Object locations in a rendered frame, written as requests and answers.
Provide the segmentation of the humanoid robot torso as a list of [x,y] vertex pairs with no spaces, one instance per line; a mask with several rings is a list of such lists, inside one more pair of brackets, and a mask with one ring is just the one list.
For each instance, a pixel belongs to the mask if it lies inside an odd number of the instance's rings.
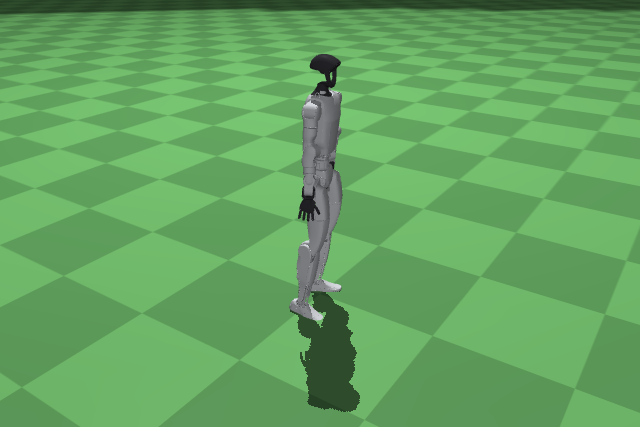
[[308,95],[305,101],[305,104],[311,100],[321,102],[322,113],[318,121],[317,136],[314,140],[314,143],[320,147],[321,154],[319,157],[314,158],[317,162],[316,175],[314,177],[315,179],[320,179],[321,186],[325,188],[330,185],[333,177],[333,167],[332,164],[329,164],[329,158],[336,147],[341,116],[340,98],[331,88],[329,92],[332,93],[330,97],[320,95],[326,93],[326,91],[320,91],[315,95]]

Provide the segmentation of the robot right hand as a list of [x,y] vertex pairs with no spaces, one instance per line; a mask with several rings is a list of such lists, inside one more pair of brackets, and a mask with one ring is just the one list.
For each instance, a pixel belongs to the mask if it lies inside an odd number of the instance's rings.
[[313,200],[313,198],[315,197],[315,187],[313,186],[313,195],[312,196],[304,196],[304,186],[302,188],[302,198],[304,198],[300,204],[300,211],[299,211],[299,215],[298,215],[298,219],[301,218],[301,214],[303,211],[303,218],[302,220],[305,220],[305,216],[307,213],[307,221],[309,221],[310,219],[310,213],[311,213],[311,219],[312,221],[314,221],[314,208],[317,212],[318,215],[320,215],[320,211],[317,208],[317,206],[315,205],[315,201]]

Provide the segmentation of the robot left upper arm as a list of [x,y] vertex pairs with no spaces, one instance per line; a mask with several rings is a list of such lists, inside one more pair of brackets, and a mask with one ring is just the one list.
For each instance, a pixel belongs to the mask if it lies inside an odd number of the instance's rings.
[[[342,94],[341,94],[340,92],[337,92],[337,91],[335,91],[335,92],[338,94],[338,96],[339,96],[339,98],[340,98],[340,104],[341,104],[341,101],[342,101]],[[339,136],[340,134],[341,134],[341,128],[340,128],[340,126],[339,126],[339,129],[338,129],[338,136]],[[338,136],[337,136],[337,137],[338,137]]]

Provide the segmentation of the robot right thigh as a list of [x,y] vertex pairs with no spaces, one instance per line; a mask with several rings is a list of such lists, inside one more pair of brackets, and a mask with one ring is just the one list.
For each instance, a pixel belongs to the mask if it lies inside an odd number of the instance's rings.
[[300,246],[303,244],[310,246],[309,249],[311,251],[312,259],[315,258],[316,253],[319,252],[323,247],[328,233],[330,221],[330,209],[327,189],[321,186],[320,179],[315,179],[314,187],[315,197],[313,198],[313,200],[315,201],[315,204],[320,211],[320,215],[317,214],[314,208],[314,221],[312,221],[310,213],[310,219],[309,221],[307,221],[309,240],[304,241],[300,244]]

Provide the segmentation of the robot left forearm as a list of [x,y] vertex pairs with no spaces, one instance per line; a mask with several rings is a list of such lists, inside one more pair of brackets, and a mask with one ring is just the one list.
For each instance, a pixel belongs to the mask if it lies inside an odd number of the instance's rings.
[[[339,136],[337,137],[336,146],[337,146],[337,144],[338,144],[338,138],[339,138]],[[335,157],[336,157],[336,147],[335,147],[334,151],[331,153],[331,157],[329,158],[329,163],[330,163],[331,161],[333,161],[333,162],[334,162],[334,165],[335,165]]]

